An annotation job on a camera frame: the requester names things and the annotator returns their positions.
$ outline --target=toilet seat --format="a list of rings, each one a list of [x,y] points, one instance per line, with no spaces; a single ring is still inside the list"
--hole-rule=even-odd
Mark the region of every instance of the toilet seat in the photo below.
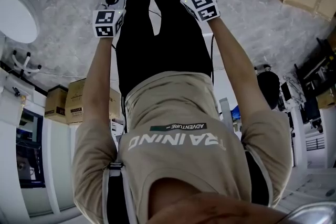
[[[0,31],[17,42],[35,41],[39,24],[29,0],[0,0]]]

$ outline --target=gray marble tile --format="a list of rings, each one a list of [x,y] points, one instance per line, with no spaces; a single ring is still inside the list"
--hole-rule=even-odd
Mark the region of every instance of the gray marble tile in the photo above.
[[[97,39],[91,26],[92,10],[98,0],[49,0],[43,11],[44,22],[38,39],[29,45],[9,40],[2,60],[13,65],[11,53],[18,49],[25,56],[31,52],[32,64],[43,66],[43,73],[32,77],[38,86],[49,89],[86,76]],[[222,19],[242,44],[255,65],[268,62],[280,76],[293,70],[294,63],[302,63],[317,45],[316,37],[324,38],[331,24],[322,18],[283,5],[279,0],[219,0]],[[150,9],[158,12],[155,3]],[[160,30],[160,18],[151,14],[154,32]],[[205,33],[209,27],[202,25]],[[211,39],[206,39],[209,47]],[[112,52],[111,85],[118,88],[118,73]],[[214,68],[223,69],[218,49],[214,49]]]

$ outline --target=person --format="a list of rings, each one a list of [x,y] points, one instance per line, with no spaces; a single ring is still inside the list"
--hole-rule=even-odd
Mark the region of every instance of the person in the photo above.
[[[292,166],[287,116],[270,109],[224,22],[209,20],[239,104],[240,141],[220,121],[213,65],[196,19],[180,0],[155,2],[162,16],[156,36],[150,0],[126,0],[116,54],[128,132],[118,151],[108,113],[112,38],[99,40],[76,133],[75,204],[92,223],[104,223],[103,206],[113,208],[102,202],[103,170],[118,159],[140,224],[279,222],[284,214],[272,207]]]

